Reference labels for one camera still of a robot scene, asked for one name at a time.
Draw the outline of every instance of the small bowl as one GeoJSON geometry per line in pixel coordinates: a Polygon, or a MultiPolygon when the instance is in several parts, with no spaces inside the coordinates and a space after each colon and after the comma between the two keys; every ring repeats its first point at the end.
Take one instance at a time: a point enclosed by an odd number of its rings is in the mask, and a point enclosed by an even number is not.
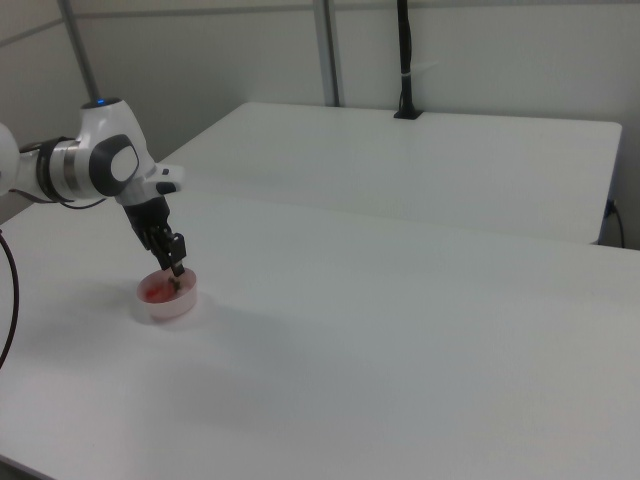
{"type": "Polygon", "coordinates": [[[188,312],[198,299],[197,278],[193,270],[185,268],[182,275],[178,277],[181,288],[177,296],[169,301],[161,303],[151,303],[145,300],[145,293],[154,285],[159,285],[169,281],[173,276],[171,269],[158,270],[151,275],[147,275],[138,285],[136,295],[138,300],[145,306],[145,309],[154,318],[166,320],[177,317],[188,312]]]}

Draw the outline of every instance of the black cord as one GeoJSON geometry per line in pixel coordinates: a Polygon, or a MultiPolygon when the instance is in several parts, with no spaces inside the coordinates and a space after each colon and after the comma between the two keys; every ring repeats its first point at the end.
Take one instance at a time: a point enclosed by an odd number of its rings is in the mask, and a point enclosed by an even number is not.
{"type": "Polygon", "coordinates": [[[105,200],[106,200],[106,198],[103,198],[102,200],[98,200],[95,203],[90,203],[89,205],[83,205],[81,207],[74,207],[73,205],[70,205],[70,204],[65,203],[65,202],[61,202],[60,205],[62,205],[65,208],[70,208],[71,210],[86,210],[87,208],[91,208],[91,207],[95,207],[96,205],[100,205],[105,200]]]}
{"type": "Polygon", "coordinates": [[[4,342],[4,348],[2,354],[0,354],[0,368],[4,364],[7,355],[9,355],[9,349],[11,348],[11,342],[16,333],[16,327],[18,326],[18,309],[20,308],[20,285],[18,284],[18,269],[16,268],[16,262],[13,259],[11,249],[6,240],[2,236],[2,230],[0,230],[0,244],[4,250],[7,260],[9,261],[9,267],[11,268],[11,280],[13,281],[13,313],[11,314],[11,325],[9,326],[9,334],[7,340],[4,342]]]}
{"type": "Polygon", "coordinates": [[[618,211],[618,208],[615,206],[615,204],[611,208],[611,213],[615,213],[616,214],[616,218],[618,219],[618,226],[620,227],[620,246],[622,248],[625,248],[625,246],[624,246],[624,227],[622,226],[622,217],[620,216],[620,212],[618,211]]]}

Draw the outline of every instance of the red food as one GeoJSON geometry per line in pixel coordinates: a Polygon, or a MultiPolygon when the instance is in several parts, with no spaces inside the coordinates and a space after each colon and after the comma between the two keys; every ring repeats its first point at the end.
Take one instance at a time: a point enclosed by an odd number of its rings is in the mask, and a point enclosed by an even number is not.
{"type": "Polygon", "coordinates": [[[158,283],[144,293],[144,299],[148,303],[163,303],[176,297],[176,289],[170,282],[158,283]]]}

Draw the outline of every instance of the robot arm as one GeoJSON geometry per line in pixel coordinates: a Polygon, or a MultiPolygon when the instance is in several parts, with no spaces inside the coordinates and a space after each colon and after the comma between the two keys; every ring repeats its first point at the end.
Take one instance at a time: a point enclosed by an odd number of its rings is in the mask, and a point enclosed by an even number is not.
{"type": "Polygon", "coordinates": [[[76,139],[56,138],[18,151],[0,124],[0,195],[16,191],[38,203],[114,197],[160,267],[184,273],[184,238],[167,223],[164,198],[181,189],[184,169],[157,165],[126,102],[100,99],[83,105],[76,139]]]}

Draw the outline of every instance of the white table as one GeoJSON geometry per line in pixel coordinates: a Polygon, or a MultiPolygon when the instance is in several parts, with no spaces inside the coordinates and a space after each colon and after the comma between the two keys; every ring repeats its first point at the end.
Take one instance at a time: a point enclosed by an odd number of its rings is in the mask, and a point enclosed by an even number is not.
{"type": "Polygon", "coordinates": [[[620,125],[245,104],[167,161],[257,200],[593,243],[620,125]]]}
{"type": "Polygon", "coordinates": [[[114,202],[3,226],[1,456],[60,480],[637,478],[637,252],[210,184],[170,198],[201,298],[167,324],[135,306],[156,265],[114,202]]]}

